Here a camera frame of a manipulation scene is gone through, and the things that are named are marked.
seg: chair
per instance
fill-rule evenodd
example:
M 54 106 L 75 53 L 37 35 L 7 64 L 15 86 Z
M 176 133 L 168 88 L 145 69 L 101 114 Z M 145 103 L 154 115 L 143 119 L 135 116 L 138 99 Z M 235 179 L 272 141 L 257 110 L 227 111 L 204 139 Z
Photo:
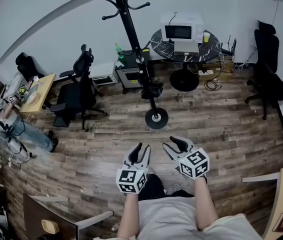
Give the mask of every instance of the chair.
M 273 107 L 278 105 L 278 101 L 283 101 L 283 81 L 276 75 L 279 40 L 274 35 L 276 30 L 270 24 L 259 22 L 259 29 L 254 31 L 258 61 L 253 68 L 255 82 L 248 80 L 247 85 L 253 85 L 258 94 L 249 96 L 245 103 L 255 99 L 261 99 L 263 104 L 262 119 L 267 119 L 267 105 L 271 103 Z
M 105 111 L 93 107 L 96 104 L 96 96 L 103 96 L 95 89 L 93 81 L 89 78 L 89 69 L 93 61 L 92 50 L 86 51 L 86 44 L 83 44 L 81 46 L 81 55 L 73 65 L 73 70 L 59 75 L 61 78 L 68 77 L 73 82 L 60 88 L 57 104 L 50 107 L 50 111 L 56 115 L 54 126 L 68 127 L 70 120 L 74 120 L 76 114 L 81 113 L 81 128 L 87 132 L 88 129 L 85 128 L 87 110 L 100 112 L 104 116 L 108 115 Z
M 18 55 L 15 62 L 18 71 L 22 74 L 27 82 L 33 81 L 35 76 L 38 76 L 38 78 L 44 77 L 43 74 L 38 73 L 31 56 L 26 56 L 25 53 L 22 52 Z

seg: striped shirt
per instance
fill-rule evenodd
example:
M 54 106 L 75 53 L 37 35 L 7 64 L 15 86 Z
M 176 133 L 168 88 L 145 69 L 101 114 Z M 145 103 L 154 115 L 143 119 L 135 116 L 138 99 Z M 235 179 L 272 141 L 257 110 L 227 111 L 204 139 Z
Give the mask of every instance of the striped shirt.
M 2 99 L 0 98 L 0 113 L 1 111 L 6 110 L 8 107 L 8 104 Z M 4 125 L 8 125 L 9 127 L 15 122 L 15 120 L 17 119 L 17 114 L 15 113 L 15 111 L 10 111 L 8 117 L 6 119 L 3 119 L 0 117 L 0 121 L 4 124 Z

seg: small black table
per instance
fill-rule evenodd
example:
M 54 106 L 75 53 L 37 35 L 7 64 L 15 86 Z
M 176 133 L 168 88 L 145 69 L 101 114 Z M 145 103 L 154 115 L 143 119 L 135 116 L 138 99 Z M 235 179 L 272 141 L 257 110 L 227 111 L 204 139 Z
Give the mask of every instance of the small black table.
M 221 45 L 217 37 L 211 32 L 208 43 L 199 43 L 199 56 L 175 55 L 174 43 L 163 41 L 162 30 L 157 30 L 151 37 L 151 47 L 160 56 L 172 60 L 174 62 L 183 63 L 183 69 L 179 69 L 171 74 L 170 83 L 172 87 L 182 92 L 190 92 L 199 84 L 198 74 L 192 73 L 188 70 L 187 65 L 202 64 L 206 61 L 215 58 L 221 51 Z

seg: chair backrest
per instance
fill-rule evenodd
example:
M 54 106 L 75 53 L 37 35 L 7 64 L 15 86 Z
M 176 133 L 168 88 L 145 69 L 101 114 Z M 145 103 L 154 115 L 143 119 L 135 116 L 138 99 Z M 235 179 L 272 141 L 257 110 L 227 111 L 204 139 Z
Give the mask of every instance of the chair backrest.
M 27 82 L 33 80 L 34 76 L 39 75 L 35 67 L 33 58 L 30 56 L 26 56 L 25 53 L 22 52 L 21 54 L 19 54 L 15 62 L 18 71 L 27 80 Z
M 259 29 L 256 29 L 254 34 L 258 51 L 257 64 L 261 65 L 266 63 L 275 73 L 277 71 L 278 49 L 280 41 L 278 40 L 277 36 Z
M 89 77 L 89 69 L 94 61 L 94 56 L 92 55 L 92 49 L 86 51 L 86 45 L 84 44 L 83 58 L 85 61 L 85 68 L 81 73 L 81 78 L 79 82 L 79 103 L 82 110 L 86 110 L 96 104 L 95 98 L 95 87 L 92 79 Z
M 86 70 L 89 69 L 94 61 L 94 56 L 92 55 L 92 50 L 86 51 L 86 44 L 81 46 L 81 55 L 74 63 L 72 69 L 77 76 L 81 76 Z

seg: microwave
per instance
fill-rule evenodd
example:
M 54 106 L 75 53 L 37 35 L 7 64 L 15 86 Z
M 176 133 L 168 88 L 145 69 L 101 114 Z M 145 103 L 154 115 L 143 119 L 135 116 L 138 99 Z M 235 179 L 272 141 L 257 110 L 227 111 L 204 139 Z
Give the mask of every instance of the microwave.
M 203 42 L 204 24 L 197 13 L 169 12 L 161 17 L 162 40 L 168 42 Z
M 90 66 L 89 77 L 96 86 L 118 83 L 118 75 L 113 62 Z

